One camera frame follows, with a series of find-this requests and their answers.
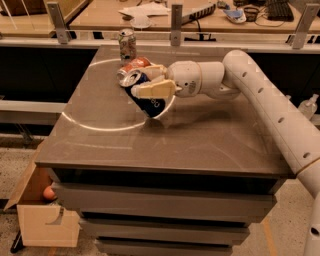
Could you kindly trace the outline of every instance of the clear bottle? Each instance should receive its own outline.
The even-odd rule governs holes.
[[[304,114],[309,120],[317,111],[318,105],[316,102],[318,97],[318,94],[313,94],[313,96],[309,100],[302,101],[298,107],[301,113]]]

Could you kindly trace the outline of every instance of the drawer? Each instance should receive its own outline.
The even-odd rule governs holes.
[[[159,243],[134,240],[97,239],[99,251],[108,255],[131,256],[230,256],[230,247],[215,247],[183,243]]]
[[[80,212],[260,222],[275,203],[272,195],[247,195],[119,186],[54,183],[63,205]]]
[[[162,218],[135,218],[134,216],[109,219],[81,219],[80,226],[90,236],[239,245],[249,235],[247,228],[217,226],[209,221],[179,221]]]

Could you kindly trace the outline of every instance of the silver can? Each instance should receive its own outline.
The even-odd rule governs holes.
[[[136,37],[132,29],[126,28],[119,32],[121,65],[125,66],[137,56]]]

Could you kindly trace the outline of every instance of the gray tabletop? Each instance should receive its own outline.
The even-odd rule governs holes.
[[[45,140],[36,160],[38,166],[291,175],[243,95],[232,101],[213,100],[204,95],[173,98],[167,101],[168,108],[160,117],[148,118],[117,84],[115,74],[120,61],[115,49],[116,46],[102,46],[98,50]],[[151,51],[150,55],[147,50],[141,53],[153,61]],[[157,60],[166,60],[164,64],[168,64],[168,59],[173,62],[180,57],[166,52]]]

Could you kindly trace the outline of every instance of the concrete floor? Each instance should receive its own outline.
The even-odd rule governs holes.
[[[20,135],[0,132],[0,199],[8,199],[35,148],[45,136],[35,136],[26,148]],[[232,256],[301,256],[313,199],[298,180],[287,180],[276,194],[277,204],[259,224],[252,224],[249,237],[233,248]],[[0,210],[0,255],[12,255],[10,247],[19,227],[15,210]],[[80,231],[76,248],[25,247],[23,256],[100,256],[94,239]]]

